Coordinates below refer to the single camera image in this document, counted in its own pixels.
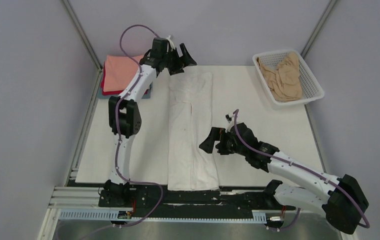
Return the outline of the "white t shirt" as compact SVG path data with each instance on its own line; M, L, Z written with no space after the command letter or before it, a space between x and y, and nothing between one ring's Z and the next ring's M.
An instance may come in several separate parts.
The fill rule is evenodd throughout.
M214 157L199 148L212 127L213 75L184 74L169 84L168 190L219 187Z

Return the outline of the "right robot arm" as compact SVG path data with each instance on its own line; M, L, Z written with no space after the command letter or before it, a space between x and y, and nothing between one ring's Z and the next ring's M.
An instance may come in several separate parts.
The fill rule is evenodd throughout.
M238 154L256 169L284 177L295 186L272 180L265 188L263 202L270 209L294 206L324 217L337 230L352 235L357 227L369 228L365 211L369 202L351 175L343 177L312 170L292 159L278 147L258 140L243 122L228 128L212 127L199 148L210 154Z

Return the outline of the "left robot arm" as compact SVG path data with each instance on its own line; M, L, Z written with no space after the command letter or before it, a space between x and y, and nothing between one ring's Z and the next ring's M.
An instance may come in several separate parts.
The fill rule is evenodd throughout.
M164 69L175 75L197 64L184 43L176 47L171 39L161 37L153 39L141 60L129 59L137 64L136 75L122 93L108 101L109 126L117 142L112 171L100 193L101 207L125 207L130 203L130 159L135 136L142 127L138 103L146 90Z

